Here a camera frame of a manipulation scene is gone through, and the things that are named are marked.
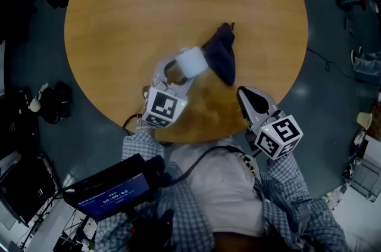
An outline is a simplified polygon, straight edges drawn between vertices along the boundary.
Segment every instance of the checkered shirt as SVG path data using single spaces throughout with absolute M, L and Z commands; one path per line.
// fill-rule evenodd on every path
M 122 160 L 140 153 L 145 160 L 156 155 L 164 156 L 164 148 L 154 141 L 147 123 L 138 126 L 137 133 L 125 137 Z M 180 170 L 169 163 L 167 171 L 173 179 L 180 176 Z M 270 228 L 285 239 L 291 248 L 310 250 L 301 239 L 307 235 L 323 246 L 325 251 L 348 251 L 343 230 L 336 223 L 323 200 L 312 200 L 303 176 L 292 154 L 275 161 L 269 160 L 267 172 L 261 172 L 262 183 L 258 184 L 263 201 L 263 225 L 265 232 Z M 155 214 L 160 217 L 168 209 L 174 210 L 172 244 L 176 251 L 210 251 L 214 247 L 213 235 L 207 219 L 186 181 L 169 188 L 162 188 L 156 202 L 136 207 L 140 217 Z M 132 224 L 123 213 L 109 217 L 98 224 L 96 230 L 96 251 L 126 251 L 131 236 Z

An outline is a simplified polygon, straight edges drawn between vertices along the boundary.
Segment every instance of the table top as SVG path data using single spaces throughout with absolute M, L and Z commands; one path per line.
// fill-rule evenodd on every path
M 196 78 L 189 104 L 156 139 L 204 142 L 247 127 L 238 86 L 258 88 L 276 102 L 293 85 L 307 46 L 303 0 L 70 0 L 65 47 L 85 95 L 122 125 L 142 111 L 142 87 L 155 66 L 184 47 L 201 46 L 224 22 L 235 23 L 235 85 L 210 70 Z

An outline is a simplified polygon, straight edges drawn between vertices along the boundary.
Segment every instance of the gray floor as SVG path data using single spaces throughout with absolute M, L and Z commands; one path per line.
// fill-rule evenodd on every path
M 345 73 L 353 74 L 351 49 L 359 44 L 366 51 L 380 49 L 377 18 L 370 10 L 355 7 L 345 13 L 335 0 L 305 0 L 305 6 L 308 47 L 338 63 Z M 7 52 L 10 85 L 28 86 L 34 94 L 45 82 L 62 80 L 72 87 L 72 118 L 55 125 L 39 120 L 42 148 L 54 161 L 61 182 L 67 184 L 116 163 L 124 132 L 89 102 L 71 73 L 64 48 L 65 10 L 53 10 L 44 0 L 37 0 L 36 7 L 30 41 Z M 353 22 L 353 36 L 343 28 L 344 16 Z M 306 54 L 301 72 L 280 106 L 294 115 L 304 131 L 295 156 L 313 197 L 341 183 L 348 147 L 360 129 L 356 115 L 369 111 L 377 90 L 348 80 L 333 68 L 326 72 L 324 61 Z M 236 138 L 248 149 L 242 134 Z M 260 166 L 265 160 L 265 155 L 258 156 Z

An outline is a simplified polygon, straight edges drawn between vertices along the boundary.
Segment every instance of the wire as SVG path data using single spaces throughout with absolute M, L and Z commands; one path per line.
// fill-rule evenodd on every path
M 46 165 L 46 162 L 48 162 L 47 169 L 48 169 L 48 172 L 51 174 L 53 181 L 57 185 L 58 189 L 62 189 L 62 186 L 60 184 L 60 180 L 58 178 L 57 172 L 55 171 L 55 168 L 54 168 L 54 162 L 51 161 L 49 156 L 47 154 L 45 154 L 43 151 L 41 151 L 41 154 L 42 154 L 41 157 L 42 157 L 45 165 Z
M 75 226 L 77 226 L 77 225 L 80 225 L 82 222 L 83 222 L 83 221 L 81 221 L 81 222 L 79 222 L 79 223 L 76 223 L 75 225 L 68 226 L 68 227 L 67 227 L 66 229 L 64 229 L 63 231 L 65 232 L 65 231 L 69 230 L 70 228 L 73 228 L 73 227 L 75 227 Z
M 38 216 L 41 215 L 42 209 L 45 208 L 45 205 L 46 205 L 46 203 L 48 202 L 48 200 L 46 200 L 45 203 L 43 204 L 43 206 L 41 207 L 41 209 L 38 210 L 38 212 L 37 212 L 37 215 L 38 215 Z
M 73 227 L 74 219 L 76 218 L 76 213 L 77 213 L 77 210 L 74 211 L 73 222 L 71 223 L 71 227 L 70 227 L 70 231 L 69 232 L 71 232 L 71 228 Z
M 76 210 L 74 210 L 74 211 L 72 212 L 72 214 L 71 214 L 69 220 L 67 221 L 66 225 L 64 226 L 64 229 L 65 229 L 65 228 L 67 227 L 67 225 L 69 224 L 69 221 L 71 221 L 71 218 L 73 218 L 75 212 L 76 212 Z
M 31 228 L 32 228 L 32 226 L 31 226 L 28 230 L 26 230 L 26 232 L 24 233 L 24 235 L 21 236 L 20 239 L 17 241 L 16 245 L 18 245 L 18 243 L 20 242 L 20 240 L 22 239 L 22 237 L 24 237 L 24 236 L 30 231 Z
M 128 125 L 128 123 L 134 119 L 134 118 L 141 118 L 143 116 L 143 114 L 141 113 L 136 113 L 136 114 L 132 114 L 123 124 L 122 128 L 127 132 L 128 135 L 130 135 L 130 132 L 126 129 L 126 126 Z
M 79 228 L 80 226 L 78 226 L 78 227 L 76 227 L 73 231 L 72 231 L 72 233 L 70 233 L 69 234 L 69 236 L 64 240 L 64 242 L 61 244 L 61 245 L 64 245 L 64 243 L 75 233 L 75 232 L 77 232 L 77 230 L 78 230 L 78 228 Z
M 244 155 L 245 155 L 245 153 L 244 153 L 242 150 L 240 150 L 240 149 L 238 149 L 238 148 L 236 148 L 236 147 L 234 147 L 234 146 L 231 146 L 231 145 L 227 145 L 227 146 L 214 146 L 214 147 L 212 147 L 212 148 L 206 150 L 206 152 L 204 152 L 201 156 L 199 156 L 199 158 L 196 160 L 196 162 L 194 162 L 194 164 L 193 164 L 190 168 L 188 168 L 188 170 L 187 170 L 186 172 L 184 172 L 184 174 L 182 174 L 182 175 L 181 175 L 180 177 L 178 177 L 177 179 L 170 181 L 169 184 L 167 185 L 167 187 L 168 187 L 168 186 L 175 185 L 175 184 L 178 184 L 178 183 L 181 182 L 181 181 L 184 181 L 186 178 L 189 177 L 189 175 L 191 174 L 191 172 L 193 171 L 193 169 L 195 169 L 195 167 L 197 166 L 197 164 L 200 163 L 200 161 L 201 161 L 201 160 L 202 160 L 208 153 L 210 153 L 210 152 L 213 151 L 213 150 L 221 149 L 221 148 L 222 148 L 222 149 L 225 149 L 225 150 L 228 150 L 228 151 L 231 152 L 231 153 L 240 153 L 240 154 L 244 154 Z
M 44 208 L 44 210 L 42 211 L 42 213 L 40 214 L 41 216 L 45 214 L 46 210 L 48 209 L 48 207 L 53 203 L 53 201 L 57 198 L 58 195 L 60 195 L 61 193 L 61 190 L 58 190 L 58 192 L 53 196 L 52 200 L 48 203 L 48 205 Z M 25 247 L 25 243 L 26 241 L 28 240 L 30 234 L 32 234 L 32 230 L 36 227 L 37 223 L 38 223 L 39 219 L 35 221 L 35 223 L 33 224 L 32 228 L 30 229 L 29 233 L 28 233 L 28 236 L 26 236 L 26 239 L 23 241 L 23 243 L 21 244 L 21 249 L 24 249 Z
M 362 79 L 354 78 L 352 76 L 349 76 L 349 75 L 345 74 L 334 61 L 328 60 L 327 58 L 325 58 L 324 56 L 322 56 L 318 52 L 315 52 L 313 49 L 307 48 L 307 51 L 310 51 L 311 53 L 319 56 L 322 60 L 324 60 L 326 62 L 326 71 L 327 72 L 330 72 L 330 65 L 333 64 L 336 67 L 336 69 L 340 72 L 340 74 L 342 76 L 344 76 L 345 78 L 347 78 L 347 79 L 352 79 L 352 80 L 354 80 L 354 81 L 356 81 L 358 83 L 365 83 L 367 85 L 380 86 L 379 83 L 368 83 L 368 82 L 363 81 Z
M 48 208 L 47 214 L 49 214 L 52 209 L 53 209 L 53 204 L 51 204 L 50 207 Z
M 260 152 L 261 152 L 261 150 L 258 149 L 258 151 L 254 155 L 252 155 L 252 157 L 255 158 L 257 155 L 260 154 Z

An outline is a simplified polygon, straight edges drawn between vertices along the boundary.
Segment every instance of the digital timer display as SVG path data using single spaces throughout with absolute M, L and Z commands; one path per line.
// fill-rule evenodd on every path
M 77 203 L 77 205 L 90 215 L 102 216 L 148 190 L 148 183 L 143 173 L 140 173 L 97 196 Z

